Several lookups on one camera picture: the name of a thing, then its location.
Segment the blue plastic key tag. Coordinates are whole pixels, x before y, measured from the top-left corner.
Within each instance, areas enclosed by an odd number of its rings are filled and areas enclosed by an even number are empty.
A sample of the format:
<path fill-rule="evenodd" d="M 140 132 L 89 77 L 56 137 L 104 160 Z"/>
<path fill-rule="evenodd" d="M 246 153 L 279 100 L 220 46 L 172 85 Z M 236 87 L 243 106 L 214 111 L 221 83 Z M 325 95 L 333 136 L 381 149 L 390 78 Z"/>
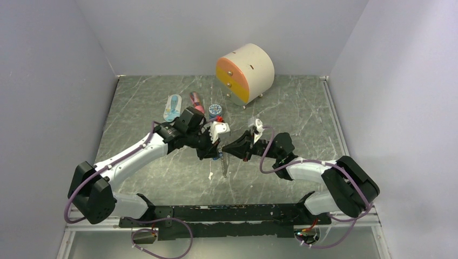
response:
<path fill-rule="evenodd" d="M 222 157 L 223 157 L 223 153 L 222 153 L 222 152 L 219 152 L 219 154 L 218 154 L 217 156 L 213 157 L 212 159 L 213 159 L 214 161 L 216 161 L 216 160 L 218 160 L 218 159 L 220 159 L 220 158 L 222 158 Z"/>

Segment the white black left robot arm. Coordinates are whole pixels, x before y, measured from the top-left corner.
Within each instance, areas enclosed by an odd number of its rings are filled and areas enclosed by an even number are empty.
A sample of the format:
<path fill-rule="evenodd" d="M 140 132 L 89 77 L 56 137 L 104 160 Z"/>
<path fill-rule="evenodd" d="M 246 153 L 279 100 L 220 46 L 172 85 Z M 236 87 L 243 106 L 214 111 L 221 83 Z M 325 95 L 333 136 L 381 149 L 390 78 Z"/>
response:
<path fill-rule="evenodd" d="M 206 120 L 193 107 L 172 122 L 152 123 L 151 131 L 131 147 L 95 165 L 80 163 L 74 172 L 64 209 L 64 220 L 75 224 L 88 220 L 98 224 L 110 216 L 128 218 L 147 227 L 156 216 L 156 206 L 143 194 L 124 195 L 113 188 L 150 162 L 189 147 L 199 160 L 216 157 L 220 138 L 230 132 L 222 117 Z"/>

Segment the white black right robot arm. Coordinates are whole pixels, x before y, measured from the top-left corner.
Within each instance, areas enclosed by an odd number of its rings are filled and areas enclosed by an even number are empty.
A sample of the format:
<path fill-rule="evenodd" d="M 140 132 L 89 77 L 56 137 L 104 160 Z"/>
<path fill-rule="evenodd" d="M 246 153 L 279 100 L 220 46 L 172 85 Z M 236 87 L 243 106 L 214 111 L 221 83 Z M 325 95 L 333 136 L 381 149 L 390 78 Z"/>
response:
<path fill-rule="evenodd" d="M 300 222 L 310 224 L 319 214 L 341 211 L 357 219 L 371 209 L 379 196 L 380 188 L 375 181 L 350 156 L 337 160 L 320 161 L 304 159 L 294 154 L 291 136 L 279 133 L 271 140 L 255 140 L 255 135 L 246 131 L 239 139 L 223 147 L 223 152 L 248 161 L 257 155 L 261 160 L 274 159 L 269 171 L 288 180 L 312 181 L 324 186 L 321 192 L 305 196 L 297 209 Z"/>

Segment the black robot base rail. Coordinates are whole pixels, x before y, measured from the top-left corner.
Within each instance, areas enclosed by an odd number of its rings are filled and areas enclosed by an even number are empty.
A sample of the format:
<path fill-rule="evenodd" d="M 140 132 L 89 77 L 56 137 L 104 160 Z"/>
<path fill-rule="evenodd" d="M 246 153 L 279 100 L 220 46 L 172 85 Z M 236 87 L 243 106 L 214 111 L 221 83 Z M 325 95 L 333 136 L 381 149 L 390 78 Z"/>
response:
<path fill-rule="evenodd" d="M 149 228 L 160 241 L 178 238 L 276 236 L 290 238 L 300 228 L 329 225 L 325 213 L 310 214 L 299 203 L 252 205 L 153 206 L 146 216 L 132 220 L 122 217 L 121 228 Z"/>

